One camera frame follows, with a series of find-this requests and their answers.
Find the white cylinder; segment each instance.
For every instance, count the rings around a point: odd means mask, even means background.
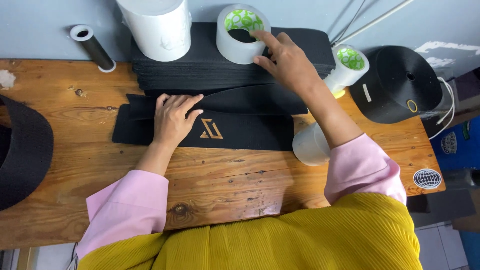
[[[332,93],[356,83],[370,68],[367,57],[352,46],[338,45],[332,52],[336,66],[324,79]]]
[[[153,60],[173,61],[190,49],[187,0],[117,0],[138,48]]]
[[[263,13],[249,5],[229,5],[220,12],[216,22],[216,46],[227,60],[236,64],[251,64],[253,57],[262,55],[263,41],[243,43],[230,36],[229,30],[240,28],[247,31],[271,32],[270,23]]]
[[[305,165],[319,166],[330,160],[330,147],[317,122],[293,137],[293,153]]]

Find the gray wall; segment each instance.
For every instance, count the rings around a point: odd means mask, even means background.
[[[308,27],[331,39],[348,24],[362,0],[242,0],[261,10],[272,26]],[[367,0],[350,33],[402,0]],[[193,21],[214,22],[226,0],[189,0]],[[429,41],[480,46],[480,1],[415,0],[399,12],[349,40],[361,50],[381,45],[412,49]],[[0,58],[85,60],[88,56],[68,37],[72,25],[92,26],[109,55],[129,59],[130,33],[121,23],[115,0],[0,1]],[[451,59],[446,67],[461,75],[480,66],[480,54],[465,49],[430,49],[423,57]]]

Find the gold logo print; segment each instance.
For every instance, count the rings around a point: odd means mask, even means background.
[[[213,129],[215,130],[216,134],[217,135],[213,135],[212,134],[212,130],[210,130],[210,127],[208,126],[207,122],[211,122],[212,119],[203,119],[202,118],[202,122],[204,123],[204,126],[205,128],[207,129],[207,131],[204,131],[202,133],[202,135],[200,136],[200,138],[212,138],[212,139],[223,139],[222,135],[220,134],[220,131],[218,130],[218,128],[216,127],[216,124],[215,122],[212,122],[212,126],[213,126]]]

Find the pink sleeve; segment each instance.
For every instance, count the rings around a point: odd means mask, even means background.
[[[404,205],[400,167],[366,134],[332,149],[325,198],[333,204],[351,193],[381,193]]]
[[[133,170],[86,199],[88,226],[76,252],[81,259],[101,246],[161,232],[167,217],[168,180]]]

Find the wooden table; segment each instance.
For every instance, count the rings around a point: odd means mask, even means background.
[[[85,198],[132,170],[144,146],[111,142],[125,94],[142,94],[129,63],[102,73],[88,61],[0,60],[16,76],[0,94],[44,115],[54,133],[53,160],[44,181],[27,199],[0,211],[0,249],[79,241],[89,222]],[[407,194],[423,168],[440,171],[419,117],[396,124],[367,120],[347,93],[339,99],[355,122],[401,167]],[[295,116],[295,130],[313,122]],[[0,106],[0,124],[9,125]],[[166,177],[166,230],[237,221],[328,206],[323,196],[328,165],[309,167],[293,152],[179,147]]]

